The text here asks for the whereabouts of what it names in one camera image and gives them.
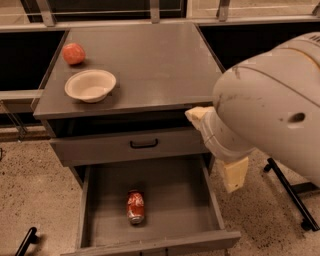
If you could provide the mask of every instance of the white bowl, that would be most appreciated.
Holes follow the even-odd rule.
[[[116,85],[116,78],[105,70],[86,70],[79,72],[67,81],[64,89],[73,99],[88,103],[103,100]]]

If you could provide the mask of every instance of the drawer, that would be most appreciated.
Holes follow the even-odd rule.
[[[52,139],[50,143],[63,166],[208,152],[200,132],[191,127]]]
[[[145,219],[126,216],[127,193],[144,193]],[[88,166],[77,249],[65,256],[182,255],[232,247],[200,155]]]

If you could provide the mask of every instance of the soda can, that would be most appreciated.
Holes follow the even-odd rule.
[[[144,201],[138,190],[128,192],[127,216],[131,224],[139,224],[144,219]]]

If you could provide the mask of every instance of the apple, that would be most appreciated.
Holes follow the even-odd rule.
[[[86,53],[81,45],[70,43],[62,48],[62,56],[69,65],[75,65],[84,61]]]

